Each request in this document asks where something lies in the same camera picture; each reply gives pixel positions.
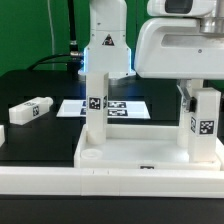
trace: cable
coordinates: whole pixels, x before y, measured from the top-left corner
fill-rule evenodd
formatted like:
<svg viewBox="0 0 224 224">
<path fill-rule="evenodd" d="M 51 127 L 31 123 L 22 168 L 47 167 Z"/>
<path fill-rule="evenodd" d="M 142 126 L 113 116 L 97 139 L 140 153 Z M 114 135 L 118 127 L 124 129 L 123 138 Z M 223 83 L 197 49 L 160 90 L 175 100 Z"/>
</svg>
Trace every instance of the cable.
<svg viewBox="0 0 224 224">
<path fill-rule="evenodd" d="M 48 65 L 48 64 L 65 64 L 65 65 L 67 65 L 68 63 L 69 63 L 70 61 L 49 61 L 49 62 L 40 62 L 40 63 L 38 63 L 38 64 L 35 64 L 34 66 L 33 66 L 33 69 L 35 68 L 35 67 L 37 67 L 37 66 L 39 66 L 39 65 Z"/>
<path fill-rule="evenodd" d="M 48 8 L 48 16 L 50 22 L 50 30 L 51 30 L 51 47 L 52 47 L 52 54 L 55 54 L 55 35 L 54 35 L 54 26 L 52 20 L 52 12 L 51 12 L 51 0 L 47 1 L 47 8 Z"/>
<path fill-rule="evenodd" d="M 29 66 L 27 68 L 27 70 L 30 70 L 32 71 L 36 66 L 38 66 L 39 64 L 41 64 L 42 62 L 45 62 L 47 60 L 51 60 L 51 59 L 54 59 L 54 58 L 61 58 L 61 57 L 70 57 L 70 54 L 55 54 L 55 55 L 51 55 L 51 56 L 48 56 L 48 57 L 44 57 L 40 60 L 38 60 L 36 63 L 34 63 L 33 65 Z"/>
<path fill-rule="evenodd" d="M 76 26 L 75 26 L 75 12 L 74 1 L 67 0 L 68 16 L 69 16 L 69 31 L 70 31 L 70 51 L 77 51 Z"/>
</svg>

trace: white plastic part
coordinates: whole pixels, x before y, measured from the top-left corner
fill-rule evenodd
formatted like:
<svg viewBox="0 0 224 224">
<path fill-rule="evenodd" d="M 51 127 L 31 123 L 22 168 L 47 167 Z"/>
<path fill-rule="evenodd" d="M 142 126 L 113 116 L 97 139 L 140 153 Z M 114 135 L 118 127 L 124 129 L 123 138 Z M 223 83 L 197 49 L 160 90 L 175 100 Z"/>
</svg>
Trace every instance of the white plastic part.
<svg viewBox="0 0 224 224">
<path fill-rule="evenodd" d="M 76 148 L 74 156 L 76 168 L 193 171 L 220 170 L 221 167 L 218 158 L 214 162 L 189 161 L 188 149 L 176 144 L 178 127 L 107 125 L 107 141 L 97 146 L 87 142 L 86 128 L 85 125 Z M 97 150 L 94 159 L 91 156 L 83 156 L 86 150 L 91 152 L 92 149 Z"/>
<path fill-rule="evenodd" d="M 131 49 L 126 44 L 127 5 L 124 0 L 90 0 L 90 43 L 79 75 L 109 72 L 110 79 L 134 76 Z"/>
<path fill-rule="evenodd" d="M 202 87 L 203 87 L 203 80 L 201 79 L 188 80 L 187 86 L 186 86 L 190 97 L 192 97 L 193 89 L 202 88 Z M 179 127 L 178 127 L 178 133 L 177 133 L 177 145 L 182 148 L 188 148 L 190 124 L 191 124 L 191 113 L 185 111 L 185 107 L 183 106 L 183 97 L 182 97 L 181 107 L 180 107 Z"/>
<path fill-rule="evenodd" d="M 85 102 L 85 100 L 63 100 L 57 117 L 86 117 Z M 108 110 L 108 118 L 150 119 L 144 101 L 108 101 Z"/>
<path fill-rule="evenodd" d="M 195 89 L 196 112 L 191 115 L 188 153 L 191 162 L 214 162 L 221 93 L 212 88 Z"/>
<path fill-rule="evenodd" d="M 150 19 L 138 38 L 136 72 L 143 78 L 223 79 L 223 38 L 199 30 L 197 19 Z"/>
<path fill-rule="evenodd" d="M 10 123 L 24 125 L 49 112 L 53 100 L 50 97 L 36 97 L 9 109 Z"/>
<path fill-rule="evenodd" d="M 187 14 L 167 13 L 165 3 L 166 0 L 150 0 L 147 5 L 148 14 L 150 16 L 203 17 L 214 10 L 216 0 L 194 0 L 192 9 Z"/>
<path fill-rule="evenodd" d="M 88 73 L 86 77 L 86 124 L 88 142 L 102 144 L 106 141 L 108 108 L 108 74 Z"/>
<path fill-rule="evenodd" d="M 0 167 L 0 179 L 1 195 L 224 198 L 223 171 Z"/>
<path fill-rule="evenodd" d="M 0 125 L 0 147 L 2 144 L 5 142 L 5 131 L 4 131 L 4 126 Z"/>
</svg>

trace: qr-like marker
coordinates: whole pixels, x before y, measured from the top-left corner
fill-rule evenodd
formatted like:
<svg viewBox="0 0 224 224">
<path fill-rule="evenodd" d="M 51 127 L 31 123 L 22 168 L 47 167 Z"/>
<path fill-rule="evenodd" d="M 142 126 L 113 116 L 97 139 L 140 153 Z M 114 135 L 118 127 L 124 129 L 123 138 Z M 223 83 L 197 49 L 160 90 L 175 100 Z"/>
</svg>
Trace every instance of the qr-like marker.
<svg viewBox="0 0 224 224">
<path fill-rule="evenodd" d="M 112 101 L 108 103 L 108 107 L 111 108 L 127 108 L 126 102 L 116 102 Z"/>
<path fill-rule="evenodd" d="M 140 166 L 140 169 L 142 169 L 142 170 L 154 170 L 155 167 L 154 166 Z"/>
<path fill-rule="evenodd" d="M 193 117 L 191 118 L 191 131 L 196 132 L 196 120 Z"/>
<path fill-rule="evenodd" d="M 83 116 L 86 115 L 86 108 L 81 109 L 80 115 L 83 115 Z"/>
<path fill-rule="evenodd" d="M 215 121 L 201 121 L 200 135 L 212 135 L 214 133 Z"/>
<path fill-rule="evenodd" d="M 108 116 L 127 117 L 128 111 L 127 110 L 108 109 Z"/>
<path fill-rule="evenodd" d="M 86 101 L 85 100 L 82 102 L 82 106 L 86 107 Z"/>
<path fill-rule="evenodd" d="M 37 115 L 39 115 L 39 107 L 38 106 L 33 108 L 33 116 L 36 117 Z"/>
<path fill-rule="evenodd" d="M 100 110 L 101 108 L 101 99 L 95 97 L 89 97 L 89 109 Z"/>
</svg>

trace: black cable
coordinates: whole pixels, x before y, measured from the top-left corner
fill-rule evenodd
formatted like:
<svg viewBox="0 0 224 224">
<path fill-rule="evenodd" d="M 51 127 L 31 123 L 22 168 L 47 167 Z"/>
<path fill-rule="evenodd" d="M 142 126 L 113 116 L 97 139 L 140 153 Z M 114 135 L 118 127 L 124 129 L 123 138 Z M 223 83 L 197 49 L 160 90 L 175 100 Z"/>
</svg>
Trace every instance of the black cable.
<svg viewBox="0 0 224 224">
<path fill-rule="evenodd" d="M 39 62 L 39 63 L 34 64 L 33 65 L 33 68 L 30 71 L 34 70 L 34 68 L 36 68 L 39 65 L 47 65 L 47 64 L 65 64 L 65 65 L 67 65 L 69 62 L 72 62 L 72 63 L 80 63 L 81 60 L 80 59 L 78 59 L 78 60 L 76 59 L 76 61 L 73 60 L 73 61 L 48 61 L 48 62 Z"/>
<path fill-rule="evenodd" d="M 73 0 L 68 0 L 68 15 L 70 27 L 70 51 L 77 51 L 78 45 L 76 42 L 75 13 Z"/>
<path fill-rule="evenodd" d="M 51 56 L 47 56 L 47 57 L 44 57 L 40 60 L 38 60 L 36 63 L 34 63 L 33 65 L 29 66 L 27 68 L 27 70 L 30 70 L 32 71 L 36 66 L 38 66 L 41 62 L 44 62 L 44 61 L 47 61 L 47 60 L 51 60 L 51 59 L 54 59 L 54 58 L 61 58 L 61 57 L 70 57 L 70 54 L 54 54 L 54 55 L 51 55 Z"/>
</svg>

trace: white platform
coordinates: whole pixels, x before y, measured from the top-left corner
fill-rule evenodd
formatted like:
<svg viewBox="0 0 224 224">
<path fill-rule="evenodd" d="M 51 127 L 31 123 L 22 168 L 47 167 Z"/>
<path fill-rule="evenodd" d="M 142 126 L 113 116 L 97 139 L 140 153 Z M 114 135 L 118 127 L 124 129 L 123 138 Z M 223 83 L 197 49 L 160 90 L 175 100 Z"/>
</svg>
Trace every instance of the white platform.
<svg viewBox="0 0 224 224">
<path fill-rule="evenodd" d="M 85 100 L 64 100 L 57 117 L 86 117 L 86 114 L 81 114 L 82 109 L 86 110 L 84 104 Z M 150 115 L 146 104 L 144 101 L 109 101 L 109 103 L 119 103 L 125 102 L 125 108 L 108 107 L 108 109 L 113 112 L 113 110 L 123 110 L 127 111 L 127 116 L 115 116 L 108 115 L 108 118 L 136 118 L 136 119 L 150 119 Z"/>
<path fill-rule="evenodd" d="M 74 156 L 77 168 L 220 170 L 221 162 L 190 163 L 186 148 L 177 146 L 177 127 L 108 125 L 102 145 L 86 142 L 86 126 Z M 217 139 L 217 151 L 224 147 Z"/>
<path fill-rule="evenodd" d="M 123 133 L 122 137 L 127 139 L 129 136 L 131 141 L 134 137 L 139 136 L 140 130 L 143 130 L 141 133 L 142 140 L 150 134 L 155 140 L 155 145 L 158 145 L 158 139 L 156 139 L 156 134 L 158 133 L 155 129 L 158 128 L 159 130 L 159 127 L 136 126 L 128 134 L 125 132 L 125 128 L 130 129 L 130 126 L 117 126 L 120 132 L 115 126 L 114 128 L 109 128 L 108 137 L 114 136 L 114 138 L 118 138 Z M 162 129 L 160 130 L 160 136 L 162 136 L 164 142 L 168 142 L 168 139 L 176 134 L 176 127 Z M 80 158 L 77 156 L 77 152 L 80 152 L 80 146 L 85 144 L 86 141 L 85 134 L 85 129 L 83 129 L 79 146 L 76 150 L 76 164 L 78 158 Z M 218 140 L 216 153 L 222 163 L 221 170 L 223 170 L 224 149 Z M 184 162 L 184 155 L 186 156 L 186 152 L 180 151 L 179 157 L 172 158 L 172 161 L 180 161 L 182 158 L 182 163 L 184 164 L 186 163 L 186 161 Z M 159 154 L 155 153 L 153 158 L 158 159 L 158 156 Z M 208 164 L 200 164 L 194 168 L 207 169 Z M 224 198 L 224 171 L 196 169 L 183 170 L 180 167 L 178 167 L 178 170 L 0 167 L 0 194 Z"/>
</svg>

